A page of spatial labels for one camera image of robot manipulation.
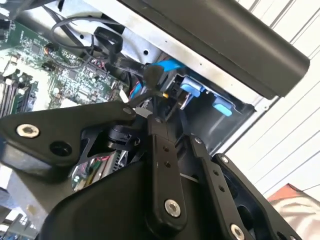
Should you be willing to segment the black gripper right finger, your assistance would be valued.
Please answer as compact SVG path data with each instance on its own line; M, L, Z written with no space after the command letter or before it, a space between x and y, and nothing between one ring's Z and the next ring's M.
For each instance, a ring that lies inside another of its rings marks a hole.
M198 181L213 240L299 240L300 236L224 154L209 155L179 111L180 172Z

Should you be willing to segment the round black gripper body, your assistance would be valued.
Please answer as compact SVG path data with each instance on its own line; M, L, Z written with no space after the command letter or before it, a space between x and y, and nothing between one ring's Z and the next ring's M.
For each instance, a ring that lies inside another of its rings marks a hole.
M134 163L58 203L42 240L218 240L204 191L168 163Z

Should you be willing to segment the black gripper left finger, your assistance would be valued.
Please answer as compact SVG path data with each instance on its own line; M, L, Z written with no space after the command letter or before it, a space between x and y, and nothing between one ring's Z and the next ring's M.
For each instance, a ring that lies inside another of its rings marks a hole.
M4 165L46 184L65 182L80 162L118 149L131 153L131 161L121 169L140 162L170 164L180 174L168 124L153 114L137 115L131 103L114 101L8 115L0 120L0 140ZM63 197L54 207L81 190Z

